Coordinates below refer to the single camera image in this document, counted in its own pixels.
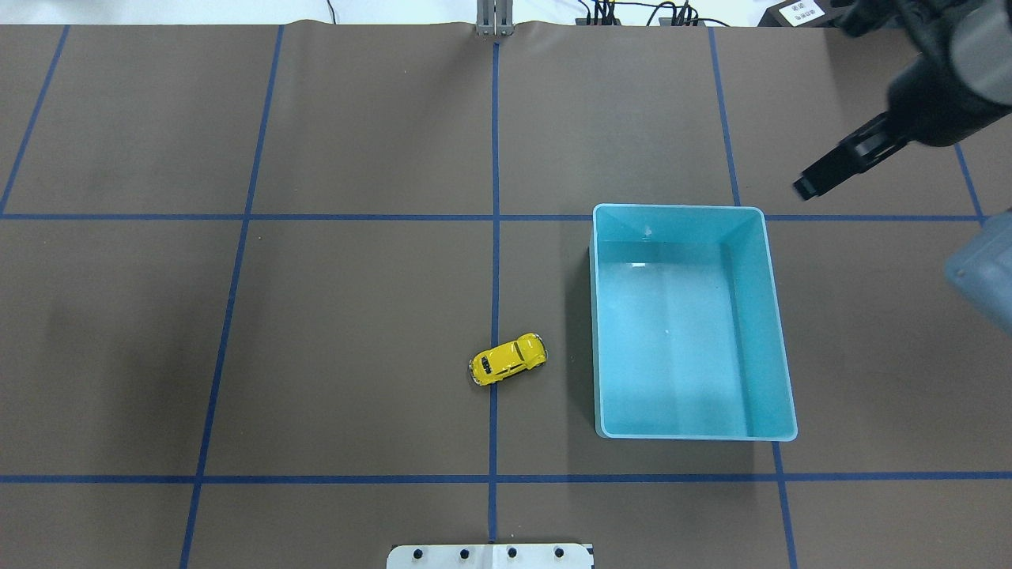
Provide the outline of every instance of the white mounting plate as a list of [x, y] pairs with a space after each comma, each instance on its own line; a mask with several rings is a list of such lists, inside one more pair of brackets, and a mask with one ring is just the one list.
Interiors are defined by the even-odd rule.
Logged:
[[594, 569], [589, 544], [398, 546], [387, 569]]

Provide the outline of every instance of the metal bracket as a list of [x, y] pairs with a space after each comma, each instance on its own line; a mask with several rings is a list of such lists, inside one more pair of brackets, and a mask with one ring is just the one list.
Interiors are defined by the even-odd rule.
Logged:
[[478, 0], [478, 34], [512, 35], [513, 0]]
[[387, 569], [593, 569], [589, 544], [398, 546]]

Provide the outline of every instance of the blue tape line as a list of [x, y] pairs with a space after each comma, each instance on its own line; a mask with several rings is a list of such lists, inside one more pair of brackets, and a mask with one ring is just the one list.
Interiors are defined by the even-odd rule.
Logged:
[[38, 97], [35, 98], [35, 106], [31, 109], [31, 115], [28, 117], [28, 126], [25, 127], [24, 136], [21, 137], [21, 146], [17, 147], [17, 155], [14, 157], [14, 164], [10, 167], [10, 175], [7, 176], [7, 184], [4, 185], [3, 195], [0, 195], [0, 214], [3, 214], [7, 208], [7, 200], [10, 199], [10, 192], [14, 188], [17, 171], [21, 169], [21, 160], [24, 159], [24, 152], [28, 149], [31, 132], [35, 130], [38, 112], [43, 109], [43, 102], [46, 100], [46, 93], [50, 90], [50, 83], [53, 82], [53, 75], [57, 71], [57, 64], [60, 63], [63, 48], [67, 44], [68, 33], [70, 33], [70, 25], [65, 25], [63, 32], [60, 34], [60, 42], [57, 43], [57, 50], [53, 53], [53, 60], [50, 61], [50, 69], [46, 72], [46, 79], [43, 80], [43, 88], [38, 90]]
[[204, 476], [204, 484], [488, 484], [484, 474], [346, 476]]
[[768, 222], [979, 222], [979, 216], [767, 215]]
[[797, 551], [794, 548], [794, 526], [790, 522], [790, 503], [787, 501], [787, 484], [783, 480], [783, 459], [780, 457], [780, 443], [773, 443], [773, 464], [776, 467], [778, 480], [776, 488], [780, 493], [780, 515], [783, 518], [783, 536], [787, 544], [787, 563], [790, 569], [797, 569]]
[[731, 148], [731, 128], [728, 126], [728, 107], [724, 103], [724, 83], [721, 81], [721, 60], [716, 55], [716, 36], [713, 28], [707, 27], [706, 33], [709, 35], [709, 57], [713, 62], [713, 82], [716, 85], [716, 104], [721, 109], [721, 128], [724, 130], [724, 152], [728, 156], [728, 174], [731, 176], [731, 194], [735, 198], [735, 206], [742, 205], [742, 197], [738, 193], [738, 171], [735, 169], [735, 152]]
[[825, 472], [784, 474], [785, 482], [868, 482], [890, 480], [1012, 480], [1010, 471]]
[[581, 214], [508, 214], [499, 216], [504, 222], [589, 222], [590, 215]]
[[250, 214], [253, 212], [253, 199], [256, 196], [256, 182], [260, 173], [260, 157], [263, 153], [263, 142], [267, 136], [267, 121], [270, 117], [270, 102], [274, 95], [274, 80], [277, 77], [277, 62], [281, 55], [281, 39], [284, 37], [284, 25], [277, 26], [277, 36], [274, 39], [274, 56], [270, 63], [270, 75], [267, 78], [267, 92], [264, 95], [263, 113], [260, 116], [260, 132], [257, 135], [256, 151], [253, 155], [253, 166], [250, 169], [250, 184], [246, 192], [246, 208], [243, 216], [243, 226], [239, 231], [239, 244], [236, 246], [236, 260], [232, 268], [232, 282], [229, 286], [229, 299], [225, 305], [225, 319], [222, 324], [222, 337], [218, 346], [218, 357], [215, 361], [215, 376], [210, 383], [210, 395], [207, 398], [207, 413], [204, 417], [203, 435], [200, 439], [200, 455], [196, 464], [196, 480], [193, 482], [193, 493], [190, 496], [190, 509], [186, 517], [186, 533], [183, 535], [182, 553], [179, 555], [179, 567], [185, 569], [189, 564], [190, 548], [193, 545], [193, 529], [196, 526], [196, 513], [200, 505], [200, 489], [204, 469], [207, 466], [207, 450], [210, 446], [210, 433], [215, 425], [215, 412], [218, 408], [218, 393], [222, 385], [222, 371], [225, 368], [225, 353], [229, 345], [229, 334], [232, 329], [232, 315], [236, 306], [236, 293], [239, 290], [239, 275], [242, 273], [243, 256], [246, 252], [246, 236], [249, 234]]
[[504, 474], [500, 484], [666, 484], [775, 482], [775, 474]]
[[959, 143], [953, 145], [955, 158], [959, 161], [959, 170], [962, 171], [962, 179], [966, 182], [966, 190], [969, 191], [969, 200], [974, 204], [974, 211], [980, 218], [981, 225], [984, 225], [984, 211], [981, 210], [981, 200], [977, 197], [977, 188], [974, 186], [974, 178], [969, 175], [969, 166], [966, 165], [966, 157], [962, 154], [962, 147]]
[[193, 476], [158, 476], [147, 474], [8, 474], [0, 475], [0, 484], [193, 484]]
[[256, 221], [490, 222], [494, 216], [467, 214], [253, 214]]
[[[408, 222], [589, 222], [576, 214], [0, 214], [10, 221], [408, 221]], [[768, 214], [770, 222], [980, 222], [987, 216]]]
[[[1012, 471], [819, 472], [789, 474], [406, 474], [406, 475], [222, 475], [201, 484], [682, 484], [769, 482], [890, 482], [1012, 480]], [[193, 484], [195, 476], [105, 474], [8, 474], [0, 484]]]
[[[492, 318], [489, 343], [499, 344], [499, 43], [492, 45]], [[499, 386], [489, 389], [489, 542], [495, 543], [498, 527], [496, 474], [499, 468]]]
[[4, 220], [37, 221], [241, 221], [242, 214], [3, 214]]

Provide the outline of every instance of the white wall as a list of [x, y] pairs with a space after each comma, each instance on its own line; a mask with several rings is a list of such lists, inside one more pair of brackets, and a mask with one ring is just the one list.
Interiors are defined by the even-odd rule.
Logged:
[[[339, 23], [474, 22], [475, 0], [331, 0]], [[773, 0], [696, 0], [699, 15], [755, 25]], [[643, 25], [651, 8], [617, 6], [625, 25]], [[670, 15], [669, 9], [660, 12]], [[514, 0], [513, 19], [572, 24], [586, 14], [576, 0]], [[0, 0], [0, 23], [287, 23], [330, 21], [326, 0]]]

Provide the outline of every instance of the black cable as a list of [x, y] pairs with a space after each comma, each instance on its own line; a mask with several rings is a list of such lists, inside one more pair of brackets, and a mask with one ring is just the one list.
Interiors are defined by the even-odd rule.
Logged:
[[616, 22], [615, 3], [608, 2], [608, 0], [594, 0], [593, 25], [615, 25]]
[[665, 6], [671, 6], [671, 19], [675, 19], [675, 12], [678, 10], [678, 6], [675, 6], [674, 2], [661, 2], [657, 6], [654, 6], [654, 11], [650, 13], [650, 17], [647, 18], [647, 25], [650, 25], [654, 21], [654, 16], [657, 15], [657, 11]]
[[682, 9], [678, 10], [678, 15], [671, 20], [671, 25], [692, 25], [688, 21], [692, 18], [698, 17], [699, 12], [689, 5], [688, 0], [682, 4]]
[[587, 3], [584, 2], [583, 0], [576, 0], [576, 1], [582, 4], [583, 7], [587, 10], [587, 25], [590, 25], [590, 6], [588, 6]]
[[690, 20], [685, 20], [685, 25], [693, 25], [697, 21], [711, 21], [713, 23], [719, 23], [719, 24], [721, 24], [721, 25], [723, 25], [725, 27], [731, 27], [730, 23], [726, 23], [726, 22], [723, 22], [723, 21], [721, 21], [719, 19], [714, 19], [714, 18], [692, 18]]
[[619, 6], [646, 6], [648, 8], [656, 8], [657, 4], [648, 4], [646, 2], [615, 2]]

